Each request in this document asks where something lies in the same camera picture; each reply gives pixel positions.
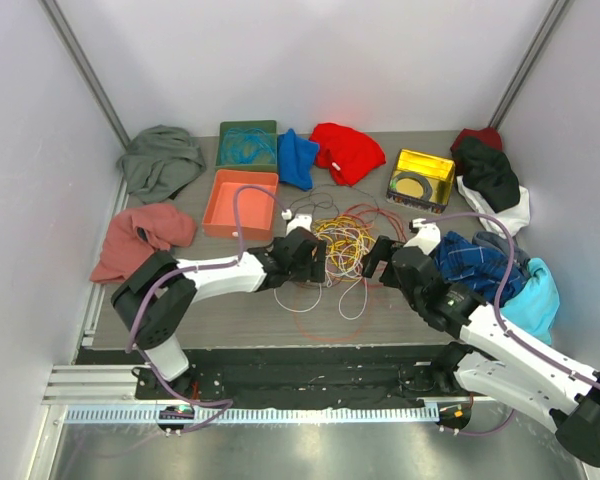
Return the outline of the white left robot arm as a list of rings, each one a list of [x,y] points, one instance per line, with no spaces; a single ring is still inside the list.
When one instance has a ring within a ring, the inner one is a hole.
[[[180,399],[191,391],[193,375],[176,330],[192,304],[273,290],[287,282],[322,283],[325,262],[326,242],[302,227],[265,247],[220,259],[178,260],[158,251],[113,293],[111,304],[131,345],[155,369],[159,388]]]

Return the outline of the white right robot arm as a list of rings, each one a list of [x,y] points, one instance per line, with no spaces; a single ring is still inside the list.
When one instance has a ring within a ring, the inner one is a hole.
[[[431,371],[437,391],[493,398],[553,433],[572,456],[600,468],[600,371],[554,350],[504,317],[468,287],[436,269],[427,241],[381,236],[362,261],[398,289],[429,327],[452,337]]]

